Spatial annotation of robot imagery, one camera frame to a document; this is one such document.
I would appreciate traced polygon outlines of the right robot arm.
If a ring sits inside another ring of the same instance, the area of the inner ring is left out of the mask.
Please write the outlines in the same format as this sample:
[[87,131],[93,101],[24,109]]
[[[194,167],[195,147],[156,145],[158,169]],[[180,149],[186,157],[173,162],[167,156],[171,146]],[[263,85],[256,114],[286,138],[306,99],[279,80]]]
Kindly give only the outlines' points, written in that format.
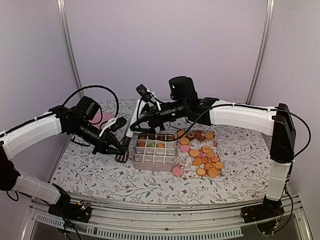
[[278,210],[278,201],[283,194],[292,161],[296,129],[286,104],[277,107],[262,107],[232,103],[213,97],[199,98],[193,80],[176,76],[168,81],[171,102],[156,102],[140,116],[144,105],[153,98],[153,93],[143,84],[136,87],[141,98],[137,101],[126,131],[127,138],[134,132],[155,134],[155,129],[164,129],[164,123],[186,117],[193,123],[205,126],[225,125],[260,132],[271,136],[270,158],[272,160],[269,184],[264,203],[258,213],[269,218]]

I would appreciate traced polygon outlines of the metal tongs white handle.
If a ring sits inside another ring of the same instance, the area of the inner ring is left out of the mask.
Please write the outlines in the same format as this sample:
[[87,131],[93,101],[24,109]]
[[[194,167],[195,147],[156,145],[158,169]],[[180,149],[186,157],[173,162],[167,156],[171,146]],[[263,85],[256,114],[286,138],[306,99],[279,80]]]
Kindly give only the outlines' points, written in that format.
[[132,131],[130,129],[130,123],[132,123],[132,120],[134,118],[133,114],[138,112],[138,114],[140,115],[140,113],[142,112],[140,109],[138,109],[138,100],[136,101],[136,106],[135,106],[134,111],[132,113],[132,116],[131,116],[130,122],[128,124],[128,127],[126,129],[126,132],[125,132],[125,134],[123,135],[123,138],[120,141],[121,145],[125,148],[126,152],[125,152],[124,155],[116,155],[115,156],[115,161],[118,162],[118,163],[124,164],[129,159],[129,145],[130,145],[130,142],[131,142],[132,137],[134,135],[134,131]]

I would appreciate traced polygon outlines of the pink round cookie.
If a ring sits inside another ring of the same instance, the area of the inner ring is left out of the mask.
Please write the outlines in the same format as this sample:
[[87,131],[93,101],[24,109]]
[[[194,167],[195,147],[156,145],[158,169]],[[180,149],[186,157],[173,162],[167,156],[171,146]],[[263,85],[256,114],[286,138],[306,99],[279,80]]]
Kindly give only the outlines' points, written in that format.
[[172,169],[172,172],[176,177],[181,177],[183,175],[182,170],[177,166]]

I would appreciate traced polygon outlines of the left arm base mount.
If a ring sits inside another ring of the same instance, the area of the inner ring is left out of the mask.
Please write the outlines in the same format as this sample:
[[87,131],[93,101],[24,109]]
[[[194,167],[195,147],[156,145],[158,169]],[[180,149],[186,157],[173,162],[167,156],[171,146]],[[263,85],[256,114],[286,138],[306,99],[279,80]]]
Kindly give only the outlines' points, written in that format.
[[92,208],[83,200],[80,203],[72,203],[69,198],[61,198],[56,204],[51,204],[48,213],[68,220],[88,223]]

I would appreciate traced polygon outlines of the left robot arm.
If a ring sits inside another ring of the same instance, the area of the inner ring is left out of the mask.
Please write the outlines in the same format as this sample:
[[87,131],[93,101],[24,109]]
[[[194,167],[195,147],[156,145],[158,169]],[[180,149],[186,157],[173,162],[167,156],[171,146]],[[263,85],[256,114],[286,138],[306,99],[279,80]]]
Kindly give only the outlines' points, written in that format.
[[54,205],[63,216],[74,213],[70,196],[59,186],[43,182],[36,177],[18,171],[12,160],[25,149],[59,134],[72,134],[93,145],[93,154],[123,155],[126,151],[115,132],[126,125],[124,117],[109,119],[103,129],[91,121],[101,106],[90,97],[82,97],[77,105],[68,108],[58,105],[39,117],[35,117],[0,135],[0,189],[15,191]]

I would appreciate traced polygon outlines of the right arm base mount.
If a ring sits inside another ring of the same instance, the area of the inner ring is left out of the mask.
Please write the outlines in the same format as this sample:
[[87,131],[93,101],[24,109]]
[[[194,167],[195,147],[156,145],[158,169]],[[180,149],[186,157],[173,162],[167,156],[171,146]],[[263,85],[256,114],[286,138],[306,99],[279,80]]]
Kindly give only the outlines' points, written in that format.
[[264,235],[273,235],[282,222],[284,213],[281,200],[264,198],[261,204],[243,207],[240,215],[246,224],[263,221],[257,224],[258,231]]

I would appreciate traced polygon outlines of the metal divided cookie tin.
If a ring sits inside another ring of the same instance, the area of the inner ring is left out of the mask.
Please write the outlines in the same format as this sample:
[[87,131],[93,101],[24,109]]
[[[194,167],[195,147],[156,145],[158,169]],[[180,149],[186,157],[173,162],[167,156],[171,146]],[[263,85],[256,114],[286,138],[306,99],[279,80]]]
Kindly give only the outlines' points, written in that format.
[[[160,133],[146,135],[146,139],[139,139],[139,135],[133,156],[134,168],[153,172],[171,172],[176,162],[176,143],[173,141],[175,136]],[[154,143],[154,147],[149,147],[149,143]]]

